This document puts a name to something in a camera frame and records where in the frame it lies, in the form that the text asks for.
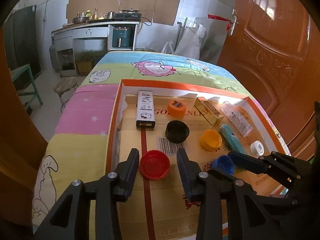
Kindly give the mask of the red bottle cap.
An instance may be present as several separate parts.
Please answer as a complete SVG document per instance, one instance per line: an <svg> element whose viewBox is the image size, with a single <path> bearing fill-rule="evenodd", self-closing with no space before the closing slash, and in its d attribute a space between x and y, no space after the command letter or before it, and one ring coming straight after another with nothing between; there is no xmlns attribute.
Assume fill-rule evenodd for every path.
<svg viewBox="0 0 320 240"><path fill-rule="evenodd" d="M163 179L170 170L168 156L159 150L150 150L140 160L142 175L151 180Z"/></svg>

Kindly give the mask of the blue bottle cap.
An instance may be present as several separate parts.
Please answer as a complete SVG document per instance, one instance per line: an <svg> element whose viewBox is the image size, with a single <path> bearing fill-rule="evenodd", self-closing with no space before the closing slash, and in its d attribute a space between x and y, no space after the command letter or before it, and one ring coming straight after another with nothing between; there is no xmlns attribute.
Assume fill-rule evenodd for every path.
<svg viewBox="0 0 320 240"><path fill-rule="evenodd" d="M235 170L235 165L229 156L222 155L212 162L212 168L219 168L224 172L230 175L233 175Z"/></svg>

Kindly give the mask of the plain orange bottle cap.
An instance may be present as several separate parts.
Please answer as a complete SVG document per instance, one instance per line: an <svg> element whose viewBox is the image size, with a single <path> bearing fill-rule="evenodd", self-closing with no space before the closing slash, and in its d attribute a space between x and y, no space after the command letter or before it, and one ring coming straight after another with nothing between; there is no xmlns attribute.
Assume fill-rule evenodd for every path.
<svg viewBox="0 0 320 240"><path fill-rule="evenodd" d="M222 138L216 130L207 129L200 136L200 143L205 150L214 151L222 145Z"/></svg>

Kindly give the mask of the black bottle cap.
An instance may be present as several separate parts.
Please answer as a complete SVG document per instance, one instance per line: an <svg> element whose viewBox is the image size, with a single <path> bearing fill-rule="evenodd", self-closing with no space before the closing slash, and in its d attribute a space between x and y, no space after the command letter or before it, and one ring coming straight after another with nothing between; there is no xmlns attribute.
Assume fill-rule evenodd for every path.
<svg viewBox="0 0 320 240"><path fill-rule="evenodd" d="M170 142L180 144L189 136L189 127L180 120L172 120L168 122L165 130L165 136Z"/></svg>

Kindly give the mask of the white round cap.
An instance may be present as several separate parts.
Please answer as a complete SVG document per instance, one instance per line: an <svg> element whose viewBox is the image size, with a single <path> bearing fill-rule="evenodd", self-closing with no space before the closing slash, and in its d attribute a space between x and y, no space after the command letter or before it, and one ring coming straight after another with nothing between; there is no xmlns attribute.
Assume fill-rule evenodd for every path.
<svg viewBox="0 0 320 240"><path fill-rule="evenodd" d="M253 143L251 143L250 149L252 154L257 158L264 154L264 146L259 140L256 140Z"/></svg>

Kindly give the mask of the teal rectangular box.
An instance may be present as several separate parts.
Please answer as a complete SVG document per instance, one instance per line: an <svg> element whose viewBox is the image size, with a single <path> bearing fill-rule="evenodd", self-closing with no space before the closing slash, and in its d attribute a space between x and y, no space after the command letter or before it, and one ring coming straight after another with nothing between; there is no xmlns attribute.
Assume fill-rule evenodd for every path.
<svg viewBox="0 0 320 240"><path fill-rule="evenodd" d="M247 154L246 150L236 137L234 131L231 129L231 127L228 124L222 124L219 128L219 131L225 138L225 140L228 142L229 146L233 151L240 152L242 154Z"/></svg>

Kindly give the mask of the white cartoon rectangular box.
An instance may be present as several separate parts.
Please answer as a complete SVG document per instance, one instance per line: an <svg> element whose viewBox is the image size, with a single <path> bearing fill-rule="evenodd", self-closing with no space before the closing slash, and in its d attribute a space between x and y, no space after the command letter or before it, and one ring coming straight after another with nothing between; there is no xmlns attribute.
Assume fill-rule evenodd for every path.
<svg viewBox="0 0 320 240"><path fill-rule="evenodd" d="M156 124L153 93L138 92L136 127L154 128Z"/></svg>

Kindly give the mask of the gold rectangular box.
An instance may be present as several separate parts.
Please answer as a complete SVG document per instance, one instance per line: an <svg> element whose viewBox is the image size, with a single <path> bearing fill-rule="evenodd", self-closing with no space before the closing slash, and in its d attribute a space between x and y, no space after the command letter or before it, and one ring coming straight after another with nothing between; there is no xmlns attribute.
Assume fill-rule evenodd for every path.
<svg viewBox="0 0 320 240"><path fill-rule="evenodd" d="M212 126L217 126L223 120L223 115L204 97L195 99L194 107Z"/></svg>

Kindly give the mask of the orange cap with label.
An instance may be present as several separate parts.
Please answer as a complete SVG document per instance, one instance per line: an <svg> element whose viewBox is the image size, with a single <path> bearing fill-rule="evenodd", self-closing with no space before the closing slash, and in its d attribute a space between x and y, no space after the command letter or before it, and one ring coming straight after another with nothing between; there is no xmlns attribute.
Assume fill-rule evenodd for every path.
<svg viewBox="0 0 320 240"><path fill-rule="evenodd" d="M180 100L171 100L167 106L168 114L175 118L182 118L185 114L185 110L186 105Z"/></svg>

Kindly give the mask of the floral transparent rectangular box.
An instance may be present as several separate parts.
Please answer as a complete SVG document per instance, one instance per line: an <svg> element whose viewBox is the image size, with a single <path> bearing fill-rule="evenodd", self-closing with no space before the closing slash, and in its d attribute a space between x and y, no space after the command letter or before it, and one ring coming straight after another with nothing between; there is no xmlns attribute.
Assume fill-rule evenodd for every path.
<svg viewBox="0 0 320 240"><path fill-rule="evenodd" d="M229 102L224 102L220 109L243 137L246 137L251 133L253 129L251 124L234 105Z"/></svg>

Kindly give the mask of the shallow orange-rimmed cardboard tray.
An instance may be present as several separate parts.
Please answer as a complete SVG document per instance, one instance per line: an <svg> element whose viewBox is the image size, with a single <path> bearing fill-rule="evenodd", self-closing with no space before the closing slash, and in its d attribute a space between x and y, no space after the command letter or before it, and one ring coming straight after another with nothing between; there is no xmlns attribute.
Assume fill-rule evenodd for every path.
<svg viewBox="0 0 320 240"><path fill-rule="evenodd" d="M138 93L141 90L153 93L154 128L140 129L136 126ZM167 110L169 102L178 99L186 104L182 121L189 127L190 133L182 146L189 159L197 162L202 171L208 171L215 159L228 153L225 144L212 151L201 145L200 137L205 130L210 129L210 124L195 108L197 98L211 101L216 108L220 108L224 102L231 103L244 115L253 127L248 136L239 137L247 153L251 152L250 146L255 141L262 143L265 154L272 151L288 153L265 115L249 97L169 81L121 80L111 117L107 171L113 171L119 162L125 161L132 148L139 150L140 155L150 150L160 150L170 160L169 173L162 179L151 180L137 173L128 201L118 204L123 239L195 238L200 205L185 196L176 161L178 146L165 137L166 126L172 120Z"/></svg>

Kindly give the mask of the round metal stool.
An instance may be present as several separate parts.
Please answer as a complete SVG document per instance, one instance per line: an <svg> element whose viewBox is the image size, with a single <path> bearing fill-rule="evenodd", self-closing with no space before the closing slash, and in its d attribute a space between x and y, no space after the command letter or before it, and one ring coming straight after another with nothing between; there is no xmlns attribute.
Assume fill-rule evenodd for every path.
<svg viewBox="0 0 320 240"><path fill-rule="evenodd" d="M60 103L61 103L61 108L60 111L66 107L67 101L64 101L62 96L65 94L65 92L68 92L72 89L76 90L78 88L78 81L76 77L70 76L70 77L63 77L61 81L57 83L57 85L53 88L53 91L58 95Z"/></svg>

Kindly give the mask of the brown wooden door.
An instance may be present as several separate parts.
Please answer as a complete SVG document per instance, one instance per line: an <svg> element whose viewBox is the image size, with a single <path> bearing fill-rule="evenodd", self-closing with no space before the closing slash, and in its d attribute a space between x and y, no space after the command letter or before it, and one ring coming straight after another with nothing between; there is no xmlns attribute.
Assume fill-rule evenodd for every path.
<svg viewBox="0 0 320 240"><path fill-rule="evenodd" d="M236 0L218 65L263 107L294 157L315 152L319 30L299 0Z"/></svg>

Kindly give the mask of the white plastic sack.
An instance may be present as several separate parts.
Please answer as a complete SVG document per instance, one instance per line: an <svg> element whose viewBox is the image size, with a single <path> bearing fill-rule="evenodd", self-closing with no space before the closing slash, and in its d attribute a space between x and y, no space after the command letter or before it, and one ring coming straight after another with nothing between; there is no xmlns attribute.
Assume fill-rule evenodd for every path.
<svg viewBox="0 0 320 240"><path fill-rule="evenodd" d="M205 36L206 28L202 24L198 27L187 27L178 43L175 55L198 60Z"/></svg>

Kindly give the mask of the cardboard wall panel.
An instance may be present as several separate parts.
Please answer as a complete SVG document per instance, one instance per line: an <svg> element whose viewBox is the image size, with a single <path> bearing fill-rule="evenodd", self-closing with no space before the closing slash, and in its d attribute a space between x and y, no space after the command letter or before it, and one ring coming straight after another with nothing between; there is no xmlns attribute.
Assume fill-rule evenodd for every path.
<svg viewBox="0 0 320 240"><path fill-rule="evenodd" d="M109 11L135 9L153 23L174 25L179 3L180 0L69 0L66 19L68 23L72 23L78 14L88 10L103 16Z"/></svg>

